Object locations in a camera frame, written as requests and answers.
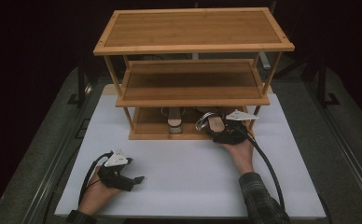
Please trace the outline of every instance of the hand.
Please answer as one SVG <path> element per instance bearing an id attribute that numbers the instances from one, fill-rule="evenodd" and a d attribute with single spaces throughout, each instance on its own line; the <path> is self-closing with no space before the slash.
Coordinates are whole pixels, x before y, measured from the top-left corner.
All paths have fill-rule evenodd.
<path id="1" fill-rule="evenodd" d="M 246 139 L 237 145 L 221 144 L 228 150 L 241 175 L 254 172 L 253 145 Z"/>
<path id="2" fill-rule="evenodd" d="M 96 167 L 94 175 L 91 177 L 88 188 L 82 197 L 78 211 L 92 216 L 99 211 L 112 197 L 122 192 L 121 189 L 109 188 L 100 181 L 97 173 L 100 166 Z"/>

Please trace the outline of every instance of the plaid sleeve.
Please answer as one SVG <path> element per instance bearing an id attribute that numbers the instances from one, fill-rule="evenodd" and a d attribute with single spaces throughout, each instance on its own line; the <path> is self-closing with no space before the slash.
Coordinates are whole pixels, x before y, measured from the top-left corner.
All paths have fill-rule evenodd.
<path id="1" fill-rule="evenodd" d="M 290 223 L 288 214 L 271 197 L 259 174 L 246 173 L 240 177 L 239 183 L 251 223 Z"/>

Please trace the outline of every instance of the white table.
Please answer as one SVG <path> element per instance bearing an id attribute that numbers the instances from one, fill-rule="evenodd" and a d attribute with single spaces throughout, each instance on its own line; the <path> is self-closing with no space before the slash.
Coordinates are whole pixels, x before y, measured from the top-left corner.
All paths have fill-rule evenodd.
<path id="1" fill-rule="evenodd" d="M 115 197 L 97 215 L 247 216 L 238 183 L 239 173 L 224 148 L 210 140 L 128 140 L 130 126 L 123 109 L 114 107 L 116 97 L 104 90 L 55 215 L 67 216 L 77 208 L 79 191 L 91 163 L 100 155 L 121 148 L 127 157 L 133 158 L 122 175 L 146 178 L 131 192 L 125 191 Z M 269 97 L 271 105 L 261 108 L 254 132 L 277 174 L 285 209 L 291 218 L 325 217 L 279 101 L 275 94 Z M 256 172 L 262 176 L 271 196 L 278 200 L 265 162 L 258 153 L 253 160 Z"/>

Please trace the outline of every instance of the dark background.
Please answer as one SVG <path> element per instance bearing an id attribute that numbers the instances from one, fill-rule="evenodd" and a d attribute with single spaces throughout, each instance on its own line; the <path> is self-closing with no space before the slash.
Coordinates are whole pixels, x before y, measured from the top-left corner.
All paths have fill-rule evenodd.
<path id="1" fill-rule="evenodd" d="M 259 7 L 269 1 L 206 0 L 199 7 Z M 102 66 L 94 46 L 115 9 L 194 7 L 194 1 L 0 1 L 0 197 L 81 59 L 87 76 Z M 296 60 L 324 40 L 327 66 L 362 109 L 362 1 L 278 0 L 274 17 Z"/>

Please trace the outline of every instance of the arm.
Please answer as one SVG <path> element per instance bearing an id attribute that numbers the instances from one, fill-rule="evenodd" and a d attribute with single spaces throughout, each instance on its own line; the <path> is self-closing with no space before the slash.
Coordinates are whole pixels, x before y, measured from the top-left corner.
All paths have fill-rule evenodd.
<path id="1" fill-rule="evenodd" d="M 238 145 L 222 144 L 230 153 L 241 173 L 239 179 L 248 218 L 252 223 L 290 223 L 288 214 L 280 207 L 267 191 L 259 174 L 254 173 L 253 150 L 248 140 Z"/>
<path id="2" fill-rule="evenodd" d="M 100 166 L 96 167 L 94 175 L 89 181 L 88 188 L 77 210 L 71 211 L 66 222 L 73 224 L 94 224 L 97 222 L 93 215 L 99 211 L 111 198 L 122 192 L 120 189 L 108 188 L 104 185 L 97 173 Z"/>

